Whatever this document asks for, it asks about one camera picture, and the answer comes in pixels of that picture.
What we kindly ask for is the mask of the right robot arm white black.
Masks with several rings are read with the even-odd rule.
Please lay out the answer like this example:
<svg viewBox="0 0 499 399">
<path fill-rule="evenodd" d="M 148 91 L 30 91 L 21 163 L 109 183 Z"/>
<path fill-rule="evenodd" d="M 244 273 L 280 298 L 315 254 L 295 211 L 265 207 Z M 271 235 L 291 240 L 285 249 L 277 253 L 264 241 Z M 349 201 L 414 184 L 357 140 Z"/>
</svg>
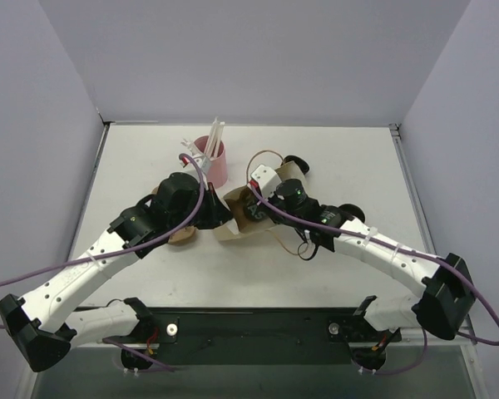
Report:
<svg viewBox="0 0 499 399">
<path fill-rule="evenodd" d="M 358 337 L 423 328 L 444 340 L 455 338 L 475 296 L 450 269 L 439 265 L 438 256 L 418 252 L 367 226 L 356 205 L 319 203 L 298 179 L 281 183 L 269 202 L 274 208 L 268 215 L 276 224 L 288 225 L 315 247 L 357 259 L 408 289 L 402 298 L 366 299 L 352 319 Z"/>
</svg>

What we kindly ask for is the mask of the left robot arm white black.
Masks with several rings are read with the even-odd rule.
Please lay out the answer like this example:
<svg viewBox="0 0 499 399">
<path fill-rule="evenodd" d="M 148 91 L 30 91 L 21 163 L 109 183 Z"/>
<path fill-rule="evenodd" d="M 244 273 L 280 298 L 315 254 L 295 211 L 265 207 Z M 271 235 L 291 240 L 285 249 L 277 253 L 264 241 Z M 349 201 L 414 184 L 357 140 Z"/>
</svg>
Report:
<svg viewBox="0 0 499 399">
<path fill-rule="evenodd" d="M 46 371 L 85 343 L 107 337 L 144 341 L 156 325 L 151 310 L 138 298 L 86 311 L 78 306 L 178 230 L 215 229 L 232 218 L 211 183 L 175 172 L 154 194 L 124 209 L 76 265 L 20 297 L 8 294 L 1 299 L 4 327 L 34 372 Z"/>
</svg>

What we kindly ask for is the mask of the dark translucent coffee cup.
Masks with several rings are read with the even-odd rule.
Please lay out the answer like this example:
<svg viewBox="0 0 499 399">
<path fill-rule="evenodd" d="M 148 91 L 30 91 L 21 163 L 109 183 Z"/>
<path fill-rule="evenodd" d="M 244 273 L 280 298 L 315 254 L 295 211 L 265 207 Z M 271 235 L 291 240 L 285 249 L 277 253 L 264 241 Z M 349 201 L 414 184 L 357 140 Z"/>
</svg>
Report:
<svg viewBox="0 0 499 399">
<path fill-rule="evenodd" d="M 246 196 L 242 199 L 242 205 L 243 214 L 249 221 L 259 223 L 268 218 L 265 207 L 261 206 L 259 200 L 254 196 Z"/>
</svg>

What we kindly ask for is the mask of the brown paper bag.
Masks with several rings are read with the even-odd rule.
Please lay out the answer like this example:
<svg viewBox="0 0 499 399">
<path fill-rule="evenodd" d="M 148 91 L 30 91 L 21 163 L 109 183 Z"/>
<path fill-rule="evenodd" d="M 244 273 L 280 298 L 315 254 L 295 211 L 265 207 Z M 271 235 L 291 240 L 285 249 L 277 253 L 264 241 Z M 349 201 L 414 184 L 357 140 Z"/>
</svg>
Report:
<svg viewBox="0 0 499 399">
<path fill-rule="evenodd" d="M 280 165 L 274 169 L 279 178 L 286 180 L 288 178 L 298 178 L 306 184 L 305 176 L 308 174 L 310 168 L 309 164 L 298 157 L 297 155 L 282 156 L 275 150 L 260 150 L 252 155 L 245 168 L 245 182 L 250 181 L 250 175 L 254 171 L 252 164 L 254 160 L 260 155 L 270 153 L 277 155 L 281 162 Z M 234 218 L 213 230 L 213 235 L 219 242 L 234 241 L 237 239 L 245 239 L 250 235 L 269 233 L 279 243 L 279 245 L 288 254 L 298 256 L 297 251 L 290 250 L 281 238 L 273 231 L 275 224 L 265 214 L 263 210 L 259 209 L 256 198 L 252 195 L 250 189 L 245 185 L 233 189 L 223 197 L 223 201 L 228 206 L 228 209 Z"/>
</svg>

